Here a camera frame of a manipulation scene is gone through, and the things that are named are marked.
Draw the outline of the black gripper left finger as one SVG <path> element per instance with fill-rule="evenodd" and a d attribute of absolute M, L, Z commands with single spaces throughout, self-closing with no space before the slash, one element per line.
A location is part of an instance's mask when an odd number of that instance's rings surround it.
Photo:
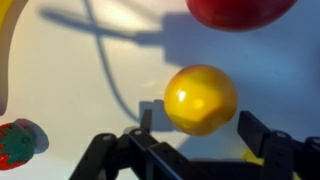
<path fill-rule="evenodd" d="M 131 168 L 140 180 L 208 180 L 209 176 L 168 143 L 151 134 L 152 110 L 143 112 L 139 127 L 121 137 L 96 135 L 69 180 L 115 180 L 121 169 Z"/>

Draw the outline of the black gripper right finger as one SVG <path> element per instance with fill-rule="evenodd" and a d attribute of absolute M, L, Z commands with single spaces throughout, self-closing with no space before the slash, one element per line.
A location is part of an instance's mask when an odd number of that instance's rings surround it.
<path fill-rule="evenodd" d="M 264 160 L 262 180 L 320 180 L 320 142 L 308 137 L 304 142 L 289 134 L 270 130 L 249 111 L 241 111 L 237 132 L 251 152 Z"/>

